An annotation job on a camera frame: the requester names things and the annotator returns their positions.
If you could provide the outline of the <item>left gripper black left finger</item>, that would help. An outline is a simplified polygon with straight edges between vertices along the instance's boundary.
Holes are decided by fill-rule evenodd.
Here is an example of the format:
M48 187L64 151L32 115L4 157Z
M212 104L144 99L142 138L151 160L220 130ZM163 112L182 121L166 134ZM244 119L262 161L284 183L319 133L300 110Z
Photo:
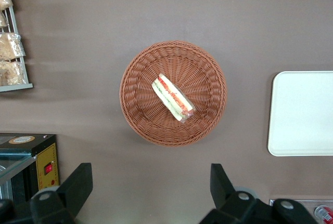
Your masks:
M92 165L82 163L60 186L43 189L30 200L33 222L75 223L92 189Z

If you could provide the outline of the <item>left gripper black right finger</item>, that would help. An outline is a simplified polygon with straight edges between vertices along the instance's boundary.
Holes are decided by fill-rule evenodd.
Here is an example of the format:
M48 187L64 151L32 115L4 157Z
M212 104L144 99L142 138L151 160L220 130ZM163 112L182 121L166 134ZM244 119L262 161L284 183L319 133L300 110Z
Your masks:
M237 191L221 164L211 164L210 192L215 208L201 223L276 223L272 208L249 192Z

